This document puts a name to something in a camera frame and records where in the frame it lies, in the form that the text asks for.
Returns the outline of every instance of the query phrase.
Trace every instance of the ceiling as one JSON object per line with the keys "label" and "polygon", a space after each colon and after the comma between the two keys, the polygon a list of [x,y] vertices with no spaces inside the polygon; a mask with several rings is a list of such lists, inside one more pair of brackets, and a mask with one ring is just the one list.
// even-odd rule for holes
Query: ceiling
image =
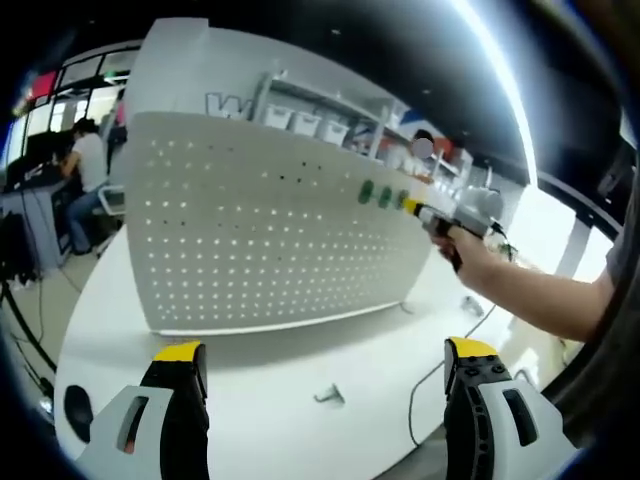
{"label": "ceiling", "polygon": [[[530,2],[510,3],[517,9],[483,0],[477,13],[517,79],[538,169],[599,199],[595,189],[619,142],[613,92],[570,35]],[[331,58],[422,112],[476,158],[524,168],[507,98],[479,42],[449,2],[389,5],[384,0],[192,1],[158,7],[144,18],[84,19],[66,56],[143,38],[157,17],[205,16],[212,26],[283,40]]]}

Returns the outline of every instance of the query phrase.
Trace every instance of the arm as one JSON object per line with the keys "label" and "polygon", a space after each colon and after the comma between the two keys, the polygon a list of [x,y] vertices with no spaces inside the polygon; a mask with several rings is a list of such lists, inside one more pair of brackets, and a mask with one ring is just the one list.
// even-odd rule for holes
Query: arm
{"label": "arm", "polygon": [[500,307],[553,335],[586,341],[595,330],[613,294],[604,271],[593,283],[557,277],[505,262],[489,252],[482,241],[452,228],[452,241],[443,245],[448,256],[455,245],[462,258],[462,282]]}
{"label": "arm", "polygon": [[80,162],[80,154],[75,150],[67,155],[67,158],[64,159],[62,164],[60,165],[60,170],[62,171],[63,177],[70,177],[73,173],[73,170],[76,168],[78,163]]}

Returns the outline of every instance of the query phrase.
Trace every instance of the white table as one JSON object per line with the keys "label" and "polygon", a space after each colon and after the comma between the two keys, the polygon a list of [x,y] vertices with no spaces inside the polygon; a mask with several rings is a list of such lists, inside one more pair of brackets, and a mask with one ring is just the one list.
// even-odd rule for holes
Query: white table
{"label": "white table", "polygon": [[[56,378],[60,407],[66,387],[77,384],[99,412],[124,386],[138,385],[170,341],[148,331],[125,230],[98,262],[69,322]],[[202,339],[211,477],[370,480],[392,466],[413,448],[411,388],[442,360],[444,338],[464,336],[479,320],[459,308],[465,294],[434,253],[408,299],[414,314],[395,307],[292,330]],[[498,313],[474,338],[500,341],[507,317]],[[314,401],[333,383],[344,406]],[[60,407],[58,440],[77,458],[84,445]],[[444,407],[443,378],[436,372],[416,395],[419,440],[442,422]]]}

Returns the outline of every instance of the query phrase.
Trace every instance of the white pegboard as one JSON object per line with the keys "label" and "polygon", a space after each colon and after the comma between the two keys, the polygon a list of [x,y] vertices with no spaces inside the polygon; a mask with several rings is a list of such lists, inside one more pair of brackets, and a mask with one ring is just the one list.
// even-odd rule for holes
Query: white pegboard
{"label": "white pegboard", "polygon": [[[395,205],[424,185],[318,140],[144,113],[126,152],[129,248],[154,331],[242,333],[383,308],[405,298],[427,258],[420,223]],[[374,198],[362,205],[366,180]]]}

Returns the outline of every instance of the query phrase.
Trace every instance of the hand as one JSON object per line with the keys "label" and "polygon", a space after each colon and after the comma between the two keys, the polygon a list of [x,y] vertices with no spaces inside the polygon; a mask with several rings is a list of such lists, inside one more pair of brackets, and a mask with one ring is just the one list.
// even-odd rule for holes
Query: hand
{"label": "hand", "polygon": [[462,260],[458,277],[467,287],[477,290],[488,277],[494,265],[500,263],[500,257],[490,252],[484,242],[475,235],[459,227],[451,227],[447,237],[432,237],[431,240],[440,250],[440,254],[451,261],[457,250]]}

